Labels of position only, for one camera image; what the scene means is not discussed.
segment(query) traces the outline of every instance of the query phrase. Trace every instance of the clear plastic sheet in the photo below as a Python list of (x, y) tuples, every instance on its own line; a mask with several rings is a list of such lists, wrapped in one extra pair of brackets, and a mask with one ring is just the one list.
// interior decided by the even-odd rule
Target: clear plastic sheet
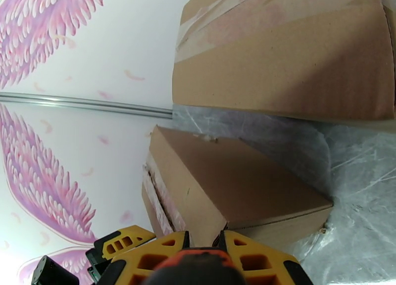
[(315, 285), (396, 284), (396, 136), (348, 126), (174, 106), (174, 127), (240, 138), (335, 203), (326, 228), (285, 251)]

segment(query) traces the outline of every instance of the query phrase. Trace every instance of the wall mural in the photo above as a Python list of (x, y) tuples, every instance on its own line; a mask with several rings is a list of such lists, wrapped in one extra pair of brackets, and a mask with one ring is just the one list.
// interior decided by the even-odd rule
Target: wall mural
[(87, 25), (103, 0), (1, 0), (0, 88), (18, 84)]
[[(1, 145), (8, 188), (18, 205), (51, 232), (77, 247), (50, 255), (70, 272), (80, 284), (89, 285), (89, 263), (85, 251), (96, 240), (91, 231), (95, 210), (77, 182), (70, 182), (69, 172), (44, 147), (21, 116), (9, 113), (0, 105)], [(22, 284), (30, 284), (40, 258), (23, 264), (18, 273)]]

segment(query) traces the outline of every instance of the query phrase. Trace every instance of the torn cardboard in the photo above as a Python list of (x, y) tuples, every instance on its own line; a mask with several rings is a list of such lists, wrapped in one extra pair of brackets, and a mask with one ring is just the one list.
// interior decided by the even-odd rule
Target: torn cardboard
[(295, 175), (235, 139), (156, 127), (146, 171), (151, 177), (143, 199), (156, 235), (169, 227), (188, 230), (195, 246), (211, 246), (227, 228), (282, 247), (319, 230), (332, 208)]
[(395, 118), (393, 0), (191, 0), (173, 101), (321, 121)]

